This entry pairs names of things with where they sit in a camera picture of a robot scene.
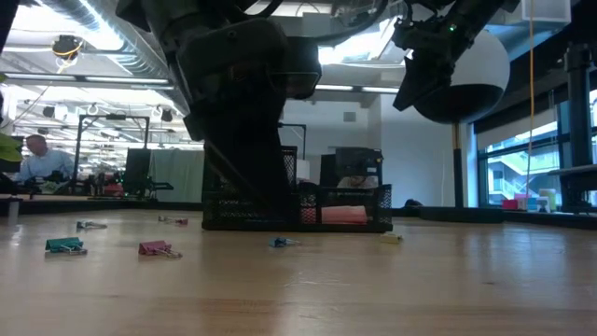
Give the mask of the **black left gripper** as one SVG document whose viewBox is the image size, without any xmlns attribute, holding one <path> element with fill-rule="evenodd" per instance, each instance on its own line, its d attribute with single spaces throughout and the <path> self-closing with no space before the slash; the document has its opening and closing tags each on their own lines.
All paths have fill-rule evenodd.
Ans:
<svg viewBox="0 0 597 336">
<path fill-rule="evenodd" d="M 279 24 L 183 22 L 175 32 L 175 76 L 190 105 L 188 132 L 204 140 L 217 173 L 260 210 L 293 218 L 278 134 L 285 106 L 279 74 L 288 38 Z"/>
</svg>

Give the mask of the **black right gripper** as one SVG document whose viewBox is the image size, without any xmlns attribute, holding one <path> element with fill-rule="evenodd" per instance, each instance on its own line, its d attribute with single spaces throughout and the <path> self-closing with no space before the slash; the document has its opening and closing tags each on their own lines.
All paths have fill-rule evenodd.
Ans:
<svg viewBox="0 0 597 336">
<path fill-rule="evenodd" d="M 470 48 L 469 3 L 405 3 L 392 41 L 418 51 L 426 62 L 406 62 L 406 73 L 393 102 L 403 111 L 451 83 L 451 68 Z"/>
</svg>

